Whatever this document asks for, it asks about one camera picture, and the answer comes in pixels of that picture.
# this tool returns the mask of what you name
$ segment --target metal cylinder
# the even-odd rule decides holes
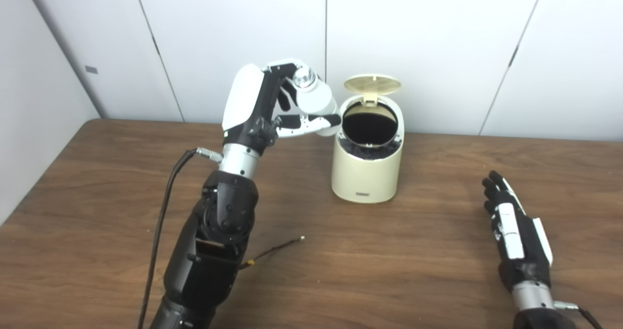
[[[517,311],[528,309],[555,309],[550,288],[534,280],[524,280],[513,287],[514,304]]]
[[[255,150],[240,144],[226,144],[223,146],[223,161],[219,170],[253,179],[260,154]]]

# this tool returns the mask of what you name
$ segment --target wooden table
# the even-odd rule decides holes
[[[0,228],[0,328],[135,327],[171,168],[221,139],[216,125],[88,122]],[[408,134],[398,194],[376,205],[333,194],[332,151],[315,135],[266,151],[247,255],[307,238],[242,271],[213,328],[510,329],[482,208],[490,169],[542,218],[555,298],[622,327],[623,143]],[[147,322],[214,166],[195,158],[178,176]]]

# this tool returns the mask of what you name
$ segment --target cable connector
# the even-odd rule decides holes
[[[205,149],[204,147],[198,147],[196,149],[196,152],[197,155],[201,156],[202,158],[210,159],[216,163],[220,163],[221,161],[223,161],[224,158],[223,154],[221,154],[220,152]]]
[[[579,311],[580,307],[575,303],[564,302],[564,301],[554,301],[554,307],[557,310],[566,310],[566,311]]]

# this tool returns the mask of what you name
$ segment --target open lid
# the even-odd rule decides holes
[[[344,82],[344,87],[356,94],[387,95],[400,89],[398,80],[385,74],[358,74]]]

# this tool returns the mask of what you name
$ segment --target wire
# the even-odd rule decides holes
[[[180,158],[178,163],[173,167],[169,182],[166,184],[165,197],[162,201],[162,208],[160,209],[160,216],[158,216],[158,223],[156,224],[156,230],[154,231],[154,242],[151,247],[151,258],[149,260],[149,271],[147,272],[147,284],[145,285],[145,295],[143,295],[143,304],[141,306],[141,314],[138,316],[138,329],[143,329],[143,322],[145,322],[145,314],[147,313],[147,304],[149,303],[149,292],[151,291],[151,283],[154,278],[154,270],[156,269],[156,256],[158,255],[158,243],[160,243],[160,233],[162,232],[162,224],[165,221],[166,208],[169,205],[169,198],[171,197],[171,189],[173,188],[173,181],[178,175],[178,172],[184,167],[188,160],[191,160],[193,155],[197,152],[196,149],[187,150]]]
[[[259,254],[258,256],[255,256],[254,258],[252,258],[251,260],[248,260],[247,262],[243,263],[240,265],[240,268],[238,269],[245,269],[247,267],[251,267],[252,265],[256,264],[256,261],[258,260],[258,258],[264,257],[266,255],[268,255],[269,253],[273,252],[273,251],[277,251],[279,249],[283,249],[284,247],[288,246],[288,245],[292,245],[293,243],[296,242],[300,242],[301,240],[305,239],[305,236],[300,236],[296,239],[292,239],[289,242],[284,242],[281,245],[275,246],[267,251],[262,252],[261,254]]]
[[[581,307],[578,307],[578,311],[590,323],[590,325],[592,325],[592,327],[594,327],[595,329],[603,329],[589,311],[586,311]]]

